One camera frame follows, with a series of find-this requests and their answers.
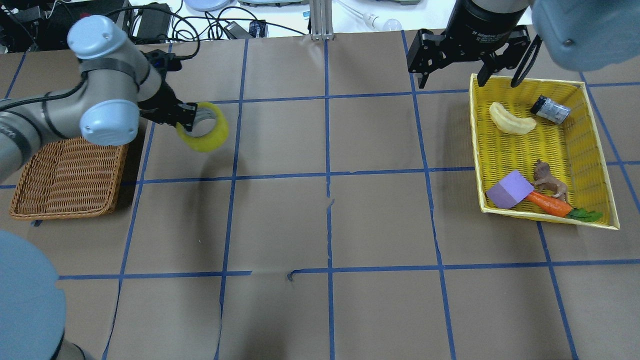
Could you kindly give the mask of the brown wicker basket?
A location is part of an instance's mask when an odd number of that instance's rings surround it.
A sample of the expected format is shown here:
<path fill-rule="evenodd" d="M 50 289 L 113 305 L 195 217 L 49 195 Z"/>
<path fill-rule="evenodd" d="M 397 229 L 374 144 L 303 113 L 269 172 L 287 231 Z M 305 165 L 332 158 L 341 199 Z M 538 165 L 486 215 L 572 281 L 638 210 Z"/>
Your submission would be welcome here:
<path fill-rule="evenodd" d="M 44 221 L 114 212 L 128 149 L 128 145 L 96 145 L 83 137 L 44 146 L 23 167 L 9 216 Z"/>

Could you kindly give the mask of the small dark jar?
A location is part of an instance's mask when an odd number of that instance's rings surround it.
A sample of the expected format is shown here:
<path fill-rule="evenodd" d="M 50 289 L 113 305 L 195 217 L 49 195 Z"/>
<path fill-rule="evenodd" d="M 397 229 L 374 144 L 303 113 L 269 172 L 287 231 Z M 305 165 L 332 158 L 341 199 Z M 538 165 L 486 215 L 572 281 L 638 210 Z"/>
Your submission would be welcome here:
<path fill-rule="evenodd" d="M 551 121 L 555 125 L 562 125 L 572 112 L 571 107 L 560 104 L 545 95 L 538 96 L 530 108 L 531 114 Z"/>

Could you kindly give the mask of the aluminium frame post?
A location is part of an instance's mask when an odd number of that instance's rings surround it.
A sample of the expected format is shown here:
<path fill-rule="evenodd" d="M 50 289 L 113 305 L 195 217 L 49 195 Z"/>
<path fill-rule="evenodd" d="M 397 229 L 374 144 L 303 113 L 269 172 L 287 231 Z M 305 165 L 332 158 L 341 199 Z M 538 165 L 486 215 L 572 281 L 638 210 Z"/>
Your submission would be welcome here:
<path fill-rule="evenodd" d="M 310 38 L 313 41 L 331 41 L 335 38 L 333 28 L 333 1 L 309 0 Z"/>

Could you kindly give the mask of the toy carrot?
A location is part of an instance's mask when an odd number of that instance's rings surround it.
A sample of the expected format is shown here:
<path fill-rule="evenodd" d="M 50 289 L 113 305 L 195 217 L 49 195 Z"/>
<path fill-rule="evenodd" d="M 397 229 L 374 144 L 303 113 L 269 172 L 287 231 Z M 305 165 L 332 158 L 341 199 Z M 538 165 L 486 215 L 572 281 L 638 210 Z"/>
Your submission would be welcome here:
<path fill-rule="evenodd" d="M 603 217 L 601 212 L 586 210 L 585 208 L 572 207 L 569 203 L 553 196 L 532 191 L 525 199 L 539 207 L 548 215 L 559 218 L 581 221 L 583 223 L 595 223 Z"/>

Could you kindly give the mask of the toy banana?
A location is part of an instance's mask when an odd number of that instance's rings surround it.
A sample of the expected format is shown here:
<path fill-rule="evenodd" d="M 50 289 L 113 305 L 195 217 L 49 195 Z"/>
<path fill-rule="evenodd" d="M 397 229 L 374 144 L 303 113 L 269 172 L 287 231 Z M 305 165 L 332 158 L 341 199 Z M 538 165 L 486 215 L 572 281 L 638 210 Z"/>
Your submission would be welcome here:
<path fill-rule="evenodd" d="M 514 116 L 499 102 L 493 102 L 490 105 L 489 115 L 494 125 L 504 133 L 526 135 L 537 127 L 537 121 L 534 118 Z"/>

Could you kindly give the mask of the black power adapter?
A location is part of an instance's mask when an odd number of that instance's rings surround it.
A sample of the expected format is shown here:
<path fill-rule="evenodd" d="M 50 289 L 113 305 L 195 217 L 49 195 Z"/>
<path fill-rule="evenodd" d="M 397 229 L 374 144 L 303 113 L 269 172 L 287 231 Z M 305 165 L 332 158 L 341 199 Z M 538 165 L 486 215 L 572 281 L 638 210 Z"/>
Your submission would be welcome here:
<path fill-rule="evenodd" d="M 166 43 L 172 18 L 169 12 L 170 7 L 166 3 L 151 3 L 146 9 L 138 9 L 139 22 L 134 42 L 137 44 Z"/>

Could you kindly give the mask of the purple cube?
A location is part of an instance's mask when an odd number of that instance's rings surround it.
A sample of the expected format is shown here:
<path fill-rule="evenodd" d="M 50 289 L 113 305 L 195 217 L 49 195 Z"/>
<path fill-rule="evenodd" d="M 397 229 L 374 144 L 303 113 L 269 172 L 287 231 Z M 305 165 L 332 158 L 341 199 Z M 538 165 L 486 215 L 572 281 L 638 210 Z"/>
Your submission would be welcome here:
<path fill-rule="evenodd" d="M 535 188 L 519 170 L 513 170 L 486 191 L 486 196 L 500 209 L 521 203 Z"/>

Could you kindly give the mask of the yellow plastic basket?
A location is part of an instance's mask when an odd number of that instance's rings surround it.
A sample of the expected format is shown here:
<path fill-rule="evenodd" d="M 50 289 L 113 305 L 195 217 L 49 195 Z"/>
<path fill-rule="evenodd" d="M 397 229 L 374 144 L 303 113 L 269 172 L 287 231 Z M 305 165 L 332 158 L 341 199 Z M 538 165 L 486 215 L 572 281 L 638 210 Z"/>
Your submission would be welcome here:
<path fill-rule="evenodd" d="M 517 117 L 531 117 L 530 108 L 546 96 L 570 109 L 562 124 L 535 116 L 537 125 L 524 134 L 500 131 L 490 118 L 490 105 L 500 103 Z M 525 79 L 516 88 L 511 78 L 493 76 L 484 86 L 473 73 L 469 82 L 472 155 L 480 210 L 532 221 L 579 225 L 577 219 L 559 218 L 527 200 L 509 209 L 498 208 L 487 191 L 514 170 L 532 180 L 535 162 L 550 165 L 553 175 L 567 184 L 567 200 L 575 208 L 602 214 L 589 227 L 619 230 L 617 205 L 602 150 L 594 110 L 585 82 Z"/>

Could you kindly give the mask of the yellow tape roll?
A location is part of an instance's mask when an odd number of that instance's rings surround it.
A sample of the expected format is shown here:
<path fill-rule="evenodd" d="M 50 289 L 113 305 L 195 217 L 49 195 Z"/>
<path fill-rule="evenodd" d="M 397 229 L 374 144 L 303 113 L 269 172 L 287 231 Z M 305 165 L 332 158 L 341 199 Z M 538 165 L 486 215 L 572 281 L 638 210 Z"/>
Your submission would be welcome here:
<path fill-rule="evenodd" d="M 199 102 L 191 130 L 187 130 L 185 126 L 178 123 L 176 133 L 191 150 L 208 153 L 226 143 L 230 125 L 217 105 Z"/>

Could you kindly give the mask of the brown toy animal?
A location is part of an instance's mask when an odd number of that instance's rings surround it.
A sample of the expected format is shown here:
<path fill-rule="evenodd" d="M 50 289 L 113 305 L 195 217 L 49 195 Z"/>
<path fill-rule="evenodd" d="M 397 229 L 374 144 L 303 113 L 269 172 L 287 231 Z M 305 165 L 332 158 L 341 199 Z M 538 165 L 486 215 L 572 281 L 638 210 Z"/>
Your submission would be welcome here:
<path fill-rule="evenodd" d="M 551 173 L 551 167 L 548 162 L 544 162 L 541 159 L 535 162 L 533 178 L 534 182 L 532 184 L 538 187 L 539 192 L 552 191 L 553 198 L 565 203 L 569 202 L 567 199 L 569 187 Z"/>

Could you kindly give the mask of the white light bulb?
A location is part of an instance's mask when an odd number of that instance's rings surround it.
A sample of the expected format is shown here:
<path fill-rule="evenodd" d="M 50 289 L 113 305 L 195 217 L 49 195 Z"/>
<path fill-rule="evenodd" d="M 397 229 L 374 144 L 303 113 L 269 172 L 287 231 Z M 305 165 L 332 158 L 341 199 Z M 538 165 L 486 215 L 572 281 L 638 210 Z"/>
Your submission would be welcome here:
<path fill-rule="evenodd" d="M 361 18 L 368 28 L 378 32 L 400 31 L 402 23 L 395 18 L 386 18 L 373 13 L 362 13 Z"/>

